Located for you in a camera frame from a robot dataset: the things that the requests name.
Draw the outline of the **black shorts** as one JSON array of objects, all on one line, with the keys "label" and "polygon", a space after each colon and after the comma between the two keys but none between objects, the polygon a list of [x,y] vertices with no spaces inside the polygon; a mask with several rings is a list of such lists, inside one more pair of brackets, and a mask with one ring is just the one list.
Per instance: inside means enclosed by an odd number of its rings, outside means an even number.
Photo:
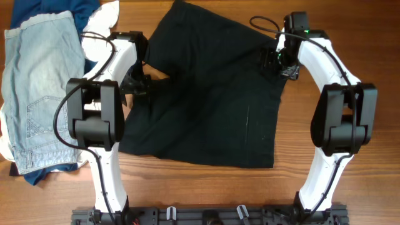
[{"label": "black shorts", "polygon": [[194,164],[271,168],[285,80],[261,66],[276,40],[176,1],[149,39],[147,63],[169,84],[137,97],[122,153]]}]

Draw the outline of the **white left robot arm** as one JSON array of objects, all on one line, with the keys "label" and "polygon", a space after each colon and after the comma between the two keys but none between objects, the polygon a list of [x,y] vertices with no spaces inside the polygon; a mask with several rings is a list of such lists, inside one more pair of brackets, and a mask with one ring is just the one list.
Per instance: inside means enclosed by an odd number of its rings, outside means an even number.
[{"label": "white left robot arm", "polygon": [[69,135],[77,149],[90,153],[91,172],[96,190],[94,208],[73,211],[73,224],[137,224],[129,210],[118,159],[124,132],[121,98],[125,94],[148,96],[151,77],[143,71],[148,40],[141,31],[112,32],[104,37],[84,32],[89,39],[105,40],[111,54],[97,65],[94,74],[71,78],[59,107],[67,107]]}]

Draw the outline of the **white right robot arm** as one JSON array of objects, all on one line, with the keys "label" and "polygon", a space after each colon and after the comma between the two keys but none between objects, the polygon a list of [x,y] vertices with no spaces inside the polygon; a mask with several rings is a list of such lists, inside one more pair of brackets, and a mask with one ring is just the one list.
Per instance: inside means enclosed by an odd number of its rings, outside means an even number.
[{"label": "white right robot arm", "polygon": [[271,65],[289,79],[304,66],[321,93],[310,127],[314,158],[294,200],[297,222],[320,223],[333,213],[332,196],[345,167],[371,140],[378,90],[345,67],[324,31],[275,33]]}]

